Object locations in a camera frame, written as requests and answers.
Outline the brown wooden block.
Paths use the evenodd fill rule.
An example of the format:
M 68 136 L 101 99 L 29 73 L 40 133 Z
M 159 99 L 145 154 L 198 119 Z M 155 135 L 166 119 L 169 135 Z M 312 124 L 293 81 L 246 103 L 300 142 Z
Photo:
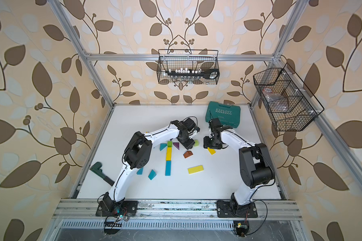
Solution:
M 186 159 L 186 158 L 189 158 L 193 156 L 193 152 L 192 151 L 186 151 L 184 154 L 183 154 L 183 157 Z

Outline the long yellow block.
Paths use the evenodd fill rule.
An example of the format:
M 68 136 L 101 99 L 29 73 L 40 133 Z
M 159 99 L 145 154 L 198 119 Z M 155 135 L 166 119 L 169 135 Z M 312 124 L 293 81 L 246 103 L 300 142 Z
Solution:
M 214 149 L 208 148 L 208 151 L 211 155 L 214 155 L 216 153 L 216 151 Z
M 202 171 L 204 171 L 203 165 L 188 168 L 188 174 L 189 175 L 195 174 L 195 173 L 198 173 L 198 172 L 202 172 Z
M 166 161 L 172 160 L 172 147 L 167 147 Z

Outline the purple triangle block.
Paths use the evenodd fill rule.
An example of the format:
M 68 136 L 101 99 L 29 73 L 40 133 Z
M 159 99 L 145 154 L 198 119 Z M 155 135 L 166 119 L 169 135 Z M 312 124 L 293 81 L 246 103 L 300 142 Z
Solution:
M 173 146 L 178 150 L 180 149 L 180 144 L 178 142 L 173 142 Z

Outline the long teal block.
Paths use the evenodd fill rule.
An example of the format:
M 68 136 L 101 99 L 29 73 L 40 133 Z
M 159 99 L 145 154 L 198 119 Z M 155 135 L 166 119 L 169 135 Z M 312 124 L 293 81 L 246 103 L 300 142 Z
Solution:
M 171 161 L 166 161 L 165 176 L 171 176 L 171 168 L 172 168 L 172 162 Z
M 138 171 L 137 171 L 137 175 L 142 175 L 143 174 L 143 170 L 144 170 L 144 168 L 142 167 L 142 168 L 140 168 Z

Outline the teal triangle block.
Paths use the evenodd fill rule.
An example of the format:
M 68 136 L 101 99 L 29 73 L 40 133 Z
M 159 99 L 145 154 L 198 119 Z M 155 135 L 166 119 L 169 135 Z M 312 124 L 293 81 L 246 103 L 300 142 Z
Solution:
M 154 170 L 151 170 L 149 175 L 148 175 L 148 178 L 150 180 L 153 180 L 155 177 L 156 177 L 156 172 Z

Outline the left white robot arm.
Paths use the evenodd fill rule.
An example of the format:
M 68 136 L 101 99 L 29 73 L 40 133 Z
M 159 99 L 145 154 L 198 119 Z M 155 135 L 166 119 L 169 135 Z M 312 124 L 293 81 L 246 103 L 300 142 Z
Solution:
M 176 139 L 184 148 L 190 150 L 195 144 L 193 137 L 199 131 L 198 119 L 189 116 L 181 121 L 171 121 L 168 126 L 150 133 L 134 133 L 123 152 L 122 169 L 116 181 L 102 172 L 100 162 L 92 165 L 90 170 L 111 186 L 108 192 L 98 198 L 96 216 L 122 219 L 129 214 L 136 214 L 138 202 L 126 201 L 126 192 L 134 175 L 149 162 L 153 147 Z

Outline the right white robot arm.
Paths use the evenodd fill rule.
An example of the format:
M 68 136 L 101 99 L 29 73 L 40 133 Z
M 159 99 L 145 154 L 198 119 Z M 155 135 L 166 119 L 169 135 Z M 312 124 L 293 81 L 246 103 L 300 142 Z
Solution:
M 230 147 L 239 155 L 239 172 L 243 183 L 229 201 L 217 201 L 219 218 L 256 218 L 254 196 L 262 187 L 275 182 L 275 172 L 265 144 L 255 144 L 224 126 L 218 118 L 209 121 L 210 135 L 204 137 L 204 148 L 221 150 Z

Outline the green plastic tool case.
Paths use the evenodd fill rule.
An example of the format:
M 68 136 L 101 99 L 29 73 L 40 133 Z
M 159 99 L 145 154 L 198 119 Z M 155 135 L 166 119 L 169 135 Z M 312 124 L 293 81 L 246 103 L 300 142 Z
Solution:
M 211 119 L 218 118 L 222 125 L 237 128 L 240 124 L 240 113 L 240 106 L 211 101 L 208 104 L 205 121 L 208 123 Z

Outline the plastic bag in basket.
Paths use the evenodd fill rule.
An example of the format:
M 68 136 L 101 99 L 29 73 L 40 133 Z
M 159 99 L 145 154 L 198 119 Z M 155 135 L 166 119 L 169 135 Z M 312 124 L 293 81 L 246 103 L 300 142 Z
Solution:
M 286 95 L 273 93 L 271 89 L 265 88 L 262 93 L 268 103 L 269 109 L 272 112 L 288 112 L 289 99 Z

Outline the dark green hand tool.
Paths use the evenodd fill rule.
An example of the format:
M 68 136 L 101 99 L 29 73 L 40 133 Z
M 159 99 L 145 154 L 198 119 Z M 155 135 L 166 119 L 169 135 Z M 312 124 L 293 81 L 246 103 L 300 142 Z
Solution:
M 92 165 L 89 168 L 89 170 L 92 171 L 94 174 L 96 174 L 101 179 L 103 179 L 110 186 L 114 185 L 115 182 L 111 178 L 109 178 L 107 175 L 105 175 L 103 173 L 103 171 L 102 171 L 102 163 L 101 162 L 96 162 L 94 165 Z

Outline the socket rail with sockets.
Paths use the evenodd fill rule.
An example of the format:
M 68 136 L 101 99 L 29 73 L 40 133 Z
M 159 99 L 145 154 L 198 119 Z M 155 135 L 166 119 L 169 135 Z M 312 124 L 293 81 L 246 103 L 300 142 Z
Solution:
M 186 70 L 186 71 L 164 71 L 164 74 L 172 77 L 191 77 L 191 78 L 198 78 L 198 79 L 207 79 L 207 80 L 214 80 L 220 77 L 219 69 L 208 69 L 206 71 L 203 70 Z

